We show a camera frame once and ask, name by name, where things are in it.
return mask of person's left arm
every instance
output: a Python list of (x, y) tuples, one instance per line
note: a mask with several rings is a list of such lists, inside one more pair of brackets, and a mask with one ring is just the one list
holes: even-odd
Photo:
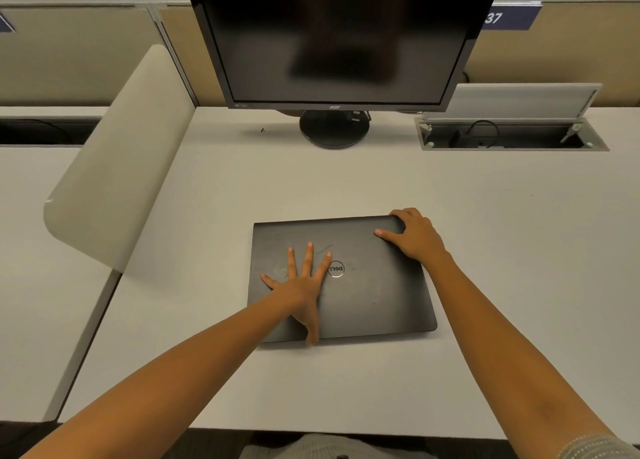
[(313, 277), (312, 262), (309, 244), (298, 276), (290, 248), (285, 283), (263, 275), (273, 289), (267, 297), (143, 366), (24, 457), (160, 457), (278, 323), (293, 315), (307, 326), (307, 343), (318, 341), (317, 296), (331, 254)]

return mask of round monitor base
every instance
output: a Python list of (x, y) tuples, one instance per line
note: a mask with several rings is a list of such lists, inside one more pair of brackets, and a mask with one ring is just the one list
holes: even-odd
[(364, 139), (369, 118), (364, 112), (306, 110), (300, 131), (309, 142), (324, 149), (346, 149)]

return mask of monitor screen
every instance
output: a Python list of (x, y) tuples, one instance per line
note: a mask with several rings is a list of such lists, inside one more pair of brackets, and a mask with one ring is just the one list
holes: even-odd
[(192, 0), (228, 106), (378, 110), (444, 109), (492, 1)]

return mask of person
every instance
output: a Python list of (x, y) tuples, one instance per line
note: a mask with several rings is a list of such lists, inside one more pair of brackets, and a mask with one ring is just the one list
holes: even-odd
[[(376, 235), (420, 261), (431, 275), (464, 359), (520, 459), (640, 458), (465, 276), (427, 218), (415, 208), (391, 214), (404, 222), (404, 233), (377, 229)], [(280, 321), (293, 316), (307, 326), (308, 345), (317, 343), (317, 297), (331, 254), (312, 275), (313, 254), (310, 243), (299, 274), (290, 248), (286, 282), (263, 275), (273, 289), (263, 300), (141, 367), (24, 457), (160, 457)], [(313, 434), (283, 449), (248, 446), (242, 457), (414, 456)]]

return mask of gray knit sleeve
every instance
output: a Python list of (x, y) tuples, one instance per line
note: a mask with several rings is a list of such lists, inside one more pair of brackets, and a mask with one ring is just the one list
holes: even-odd
[(617, 437), (591, 435), (572, 440), (558, 459), (640, 459), (640, 451)]

